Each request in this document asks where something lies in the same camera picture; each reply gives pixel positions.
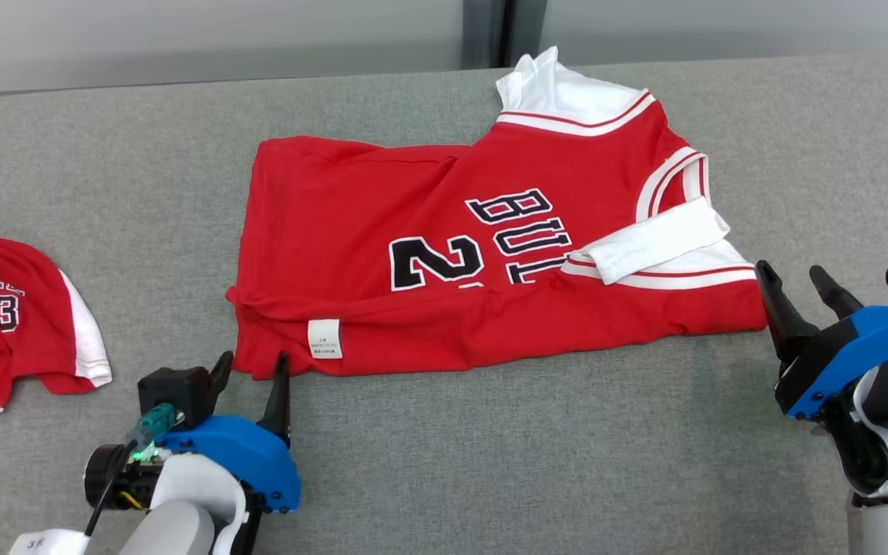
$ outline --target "red jersey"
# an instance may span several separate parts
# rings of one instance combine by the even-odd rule
[[[26,375],[59,394],[112,381],[98,325],[74,285],[43,253],[0,239],[0,411],[13,379]]]
[[[471,146],[261,144],[237,283],[236,368],[463,370],[677,334],[759,330],[708,161],[659,102],[556,49],[498,82]]]

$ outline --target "cable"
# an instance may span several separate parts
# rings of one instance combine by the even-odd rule
[[[126,468],[126,461],[130,459],[130,454],[133,453],[133,447],[136,446],[137,443],[138,442],[135,439],[130,439],[130,441],[126,443],[126,451],[124,451],[123,455],[120,457],[119,464],[109,468],[110,475],[105,481],[105,489],[102,489],[102,495],[98,498],[98,503],[95,503],[94,512],[91,513],[91,520],[88,520],[88,527],[84,529],[84,535],[86,535],[86,537],[91,537],[91,534],[95,533],[95,525],[98,524],[98,519],[102,516],[102,509],[105,509],[105,502],[108,501],[109,495],[112,495],[112,487],[116,484],[116,478],[119,478],[119,471]]]
[[[119,492],[119,495],[121,496],[121,498],[125,499],[131,506],[133,506],[135,510],[146,510],[145,506],[142,506],[142,503],[136,501],[133,494],[130,494],[128,492]]]

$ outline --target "white care label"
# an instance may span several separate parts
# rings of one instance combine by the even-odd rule
[[[341,320],[310,320],[307,323],[307,341],[314,358],[341,358],[340,324]]]
[[[53,528],[18,537],[9,555],[82,555],[88,538],[76,530]]]

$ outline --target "gray fabric surface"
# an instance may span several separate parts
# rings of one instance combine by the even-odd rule
[[[570,62],[570,52],[564,53]],[[599,66],[648,87],[711,154],[733,243],[767,257],[810,319],[824,264],[888,303],[888,59]],[[501,71],[48,92],[0,98],[0,236],[35,245],[91,307],[116,378],[58,397],[18,383],[0,415],[0,553],[82,528],[81,475],[137,418],[136,380],[232,348],[233,281],[258,142],[307,133],[471,142]],[[257,553],[846,552],[832,446],[783,418],[765,333],[532,359],[455,375],[293,381],[300,512]],[[219,413],[258,416],[233,377]],[[105,513],[116,553],[140,513]]]

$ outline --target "number 3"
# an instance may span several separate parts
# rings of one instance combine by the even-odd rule
[[[14,331],[19,326],[19,298],[0,295],[0,330]]]

